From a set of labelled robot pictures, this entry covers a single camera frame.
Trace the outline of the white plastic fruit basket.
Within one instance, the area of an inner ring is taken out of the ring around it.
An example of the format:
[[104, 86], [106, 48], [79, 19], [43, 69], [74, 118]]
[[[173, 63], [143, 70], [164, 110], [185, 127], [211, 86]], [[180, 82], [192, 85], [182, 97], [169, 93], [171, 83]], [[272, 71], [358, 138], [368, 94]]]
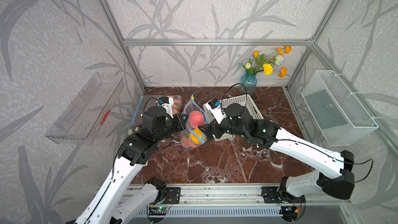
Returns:
[[[221, 102], [221, 107], [222, 109], [227, 108], [229, 105], [233, 103], [238, 103], [242, 106], [245, 106], [248, 108], [250, 114], [253, 116], [255, 119], [263, 119], [262, 115], [260, 114], [257, 106], [255, 105], [254, 101], [252, 100], [251, 96], [249, 95], [240, 95], [236, 97], [231, 97], [229, 99], [222, 99], [219, 100]], [[207, 114], [209, 118], [209, 123], [214, 120], [214, 117], [212, 116], [211, 112], [206, 108], [207, 105], [206, 103], [203, 105], [205, 113]], [[214, 140], [217, 141], [222, 141], [222, 140], [233, 140], [235, 136], [232, 136], [230, 134], [224, 134], [220, 139], [214, 138]]]

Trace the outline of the clear zip-top bag blue zipper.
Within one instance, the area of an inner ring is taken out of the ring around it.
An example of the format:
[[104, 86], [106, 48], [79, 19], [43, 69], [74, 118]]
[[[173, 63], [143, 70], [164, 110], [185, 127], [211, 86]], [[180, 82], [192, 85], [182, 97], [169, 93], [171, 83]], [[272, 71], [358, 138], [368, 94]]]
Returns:
[[148, 111], [151, 107], [161, 106], [159, 98], [162, 96], [172, 96], [174, 99], [179, 99], [182, 102], [182, 96], [180, 95], [144, 95], [139, 101], [138, 108], [131, 120], [130, 127], [140, 125], [143, 122], [142, 114]]

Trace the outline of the pink peach bottom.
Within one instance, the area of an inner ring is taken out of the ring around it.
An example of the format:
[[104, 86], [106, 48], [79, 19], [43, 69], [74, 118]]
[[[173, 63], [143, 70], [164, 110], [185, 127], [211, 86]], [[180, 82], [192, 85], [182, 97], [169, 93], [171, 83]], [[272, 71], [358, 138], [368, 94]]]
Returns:
[[177, 113], [180, 112], [180, 110], [181, 110], [181, 104], [182, 104], [181, 100], [179, 100], [179, 99], [174, 99], [174, 103], [173, 103], [173, 105], [172, 105], [172, 114], [173, 114], [173, 115], [175, 115], [175, 114], [177, 114]]

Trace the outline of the pink peach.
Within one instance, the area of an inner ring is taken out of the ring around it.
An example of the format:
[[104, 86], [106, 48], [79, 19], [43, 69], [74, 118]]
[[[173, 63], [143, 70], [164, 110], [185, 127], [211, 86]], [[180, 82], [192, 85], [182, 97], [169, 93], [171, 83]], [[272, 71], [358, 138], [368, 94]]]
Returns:
[[181, 138], [181, 145], [188, 149], [188, 148], [195, 148], [196, 144], [190, 138], [182, 137]]
[[206, 123], [205, 116], [200, 111], [192, 111], [189, 114], [189, 125], [196, 129], [200, 125], [204, 125]]
[[175, 115], [175, 114], [177, 114], [177, 113], [180, 112], [180, 110], [181, 110], [181, 104], [182, 104], [181, 100], [179, 100], [179, 99], [174, 99], [174, 103], [173, 103], [173, 105], [172, 105], [172, 114], [173, 114], [173, 115]]

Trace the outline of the yellow peach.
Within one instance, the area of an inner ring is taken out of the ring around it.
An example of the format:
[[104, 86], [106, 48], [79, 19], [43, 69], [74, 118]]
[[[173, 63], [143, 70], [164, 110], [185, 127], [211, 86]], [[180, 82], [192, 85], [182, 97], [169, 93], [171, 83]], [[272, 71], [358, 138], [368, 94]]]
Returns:
[[190, 139], [196, 145], [204, 144], [206, 141], [205, 134], [198, 128], [190, 132]]

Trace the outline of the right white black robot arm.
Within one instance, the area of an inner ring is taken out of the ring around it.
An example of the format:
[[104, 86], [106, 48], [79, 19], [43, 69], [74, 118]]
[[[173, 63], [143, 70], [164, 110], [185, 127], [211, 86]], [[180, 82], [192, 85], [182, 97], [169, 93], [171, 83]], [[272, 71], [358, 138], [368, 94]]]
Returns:
[[238, 103], [222, 108], [221, 103], [213, 99], [204, 104], [204, 108], [213, 116], [209, 124], [200, 126], [208, 139], [219, 139], [224, 134], [240, 136], [252, 146], [284, 153], [314, 169], [281, 180], [277, 195], [284, 201], [320, 193], [340, 200], [350, 199], [355, 187], [352, 152], [334, 152], [316, 146], [271, 121], [255, 119], [247, 107]]

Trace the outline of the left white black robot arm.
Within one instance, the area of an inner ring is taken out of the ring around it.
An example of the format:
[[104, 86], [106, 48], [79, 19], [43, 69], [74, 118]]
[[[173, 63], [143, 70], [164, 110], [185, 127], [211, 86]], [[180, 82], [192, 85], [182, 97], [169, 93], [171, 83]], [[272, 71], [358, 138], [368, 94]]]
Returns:
[[74, 221], [76, 224], [128, 224], [151, 203], [164, 199], [166, 183], [152, 178], [134, 196], [120, 203], [135, 176], [143, 169], [158, 143], [186, 128], [189, 116], [169, 113], [167, 108], [152, 106], [142, 114], [136, 127], [120, 146], [112, 170], [94, 199]]

